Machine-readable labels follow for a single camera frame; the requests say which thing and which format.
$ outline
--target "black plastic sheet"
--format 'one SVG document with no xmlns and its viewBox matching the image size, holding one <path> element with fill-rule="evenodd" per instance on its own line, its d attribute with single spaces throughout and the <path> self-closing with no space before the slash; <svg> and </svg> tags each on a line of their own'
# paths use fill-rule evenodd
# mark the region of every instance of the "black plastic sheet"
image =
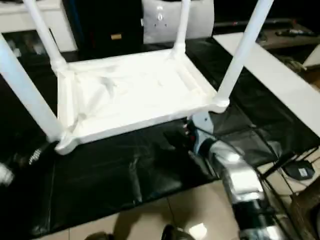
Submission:
<svg viewBox="0 0 320 240">
<path fill-rule="evenodd" d="M 189 41 L 187 54 L 217 88 L 231 56 L 212 39 Z M 57 80 L 50 67 L 27 70 L 56 111 Z M 11 90 L 0 90 L 7 94 L 1 98 L 8 96 L 4 100 L 8 104 L 1 107 L 7 139 L 2 138 L 0 160 L 8 163 L 14 153 L 31 150 L 44 136 Z M 25 124 L 17 124 L 22 119 Z M 247 70 L 232 93 L 230 107 L 225 113 L 212 113 L 211 119 L 217 136 L 254 166 L 302 153 L 320 142 Z M 190 157 L 166 138 L 165 133 L 181 130 L 183 123 L 176 120 L 80 145 L 66 156 L 47 152 L 19 172 L 10 187 L 0 189 L 1 237 L 39 237 L 216 180 L 206 161 Z M 19 142 L 12 136 L 21 136 Z"/>
</svg>

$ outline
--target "person's foot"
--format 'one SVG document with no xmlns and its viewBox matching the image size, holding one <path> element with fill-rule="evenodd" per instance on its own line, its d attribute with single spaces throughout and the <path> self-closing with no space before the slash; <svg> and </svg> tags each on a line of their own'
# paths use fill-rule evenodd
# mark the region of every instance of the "person's foot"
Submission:
<svg viewBox="0 0 320 240">
<path fill-rule="evenodd" d="M 114 236 L 106 234 L 104 231 L 99 231 L 87 236 L 85 240 L 114 240 Z"/>
</svg>

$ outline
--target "white table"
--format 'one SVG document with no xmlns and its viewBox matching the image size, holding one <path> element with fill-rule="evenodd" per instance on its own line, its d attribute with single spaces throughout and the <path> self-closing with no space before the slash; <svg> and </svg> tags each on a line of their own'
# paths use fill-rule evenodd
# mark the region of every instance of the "white table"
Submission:
<svg viewBox="0 0 320 240">
<path fill-rule="evenodd" d="M 77 49 L 62 0 L 39 0 L 37 5 L 51 29 L 60 52 Z M 35 24 L 24 4 L 0 2 L 0 32 L 35 30 Z"/>
<path fill-rule="evenodd" d="M 237 32 L 213 38 L 234 55 L 242 36 Z M 257 43 L 244 66 L 320 137 L 319 92 Z"/>
</svg>

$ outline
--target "tile floor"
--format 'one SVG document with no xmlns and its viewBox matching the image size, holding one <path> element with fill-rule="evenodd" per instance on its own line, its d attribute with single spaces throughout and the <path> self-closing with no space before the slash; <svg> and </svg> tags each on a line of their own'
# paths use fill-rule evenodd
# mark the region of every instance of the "tile floor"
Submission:
<svg viewBox="0 0 320 240">
<path fill-rule="evenodd" d="M 313 161 L 320 157 L 320 150 L 308 157 Z M 259 167 L 265 172 L 272 163 Z M 320 160 L 313 164 L 316 174 L 312 180 L 296 182 L 287 179 L 293 191 L 301 191 L 320 174 Z M 268 180 L 281 195 L 287 206 L 291 203 L 291 190 L 280 172 Z M 277 203 L 270 195 L 277 209 Z M 285 215 L 280 221 L 292 232 Z M 147 203 L 134 209 L 88 222 L 70 229 L 48 235 L 40 240 L 84 240 L 88 235 L 104 231 L 113 233 L 116 240 L 160 240 L 166 224 L 174 224 L 188 231 L 191 227 L 204 224 L 207 229 L 203 240 L 238 240 L 238 227 L 233 217 L 221 181 L 202 185 L 178 194 Z"/>
</svg>

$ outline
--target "chair backrest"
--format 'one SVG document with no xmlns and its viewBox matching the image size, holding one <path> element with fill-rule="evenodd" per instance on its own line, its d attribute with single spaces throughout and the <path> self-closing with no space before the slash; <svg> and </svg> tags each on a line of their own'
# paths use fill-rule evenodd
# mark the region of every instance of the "chair backrest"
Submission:
<svg viewBox="0 0 320 240">
<path fill-rule="evenodd" d="M 143 42 L 173 42 L 180 23 L 181 0 L 142 0 Z M 214 0 L 192 0 L 186 37 L 210 37 L 214 27 Z"/>
</svg>

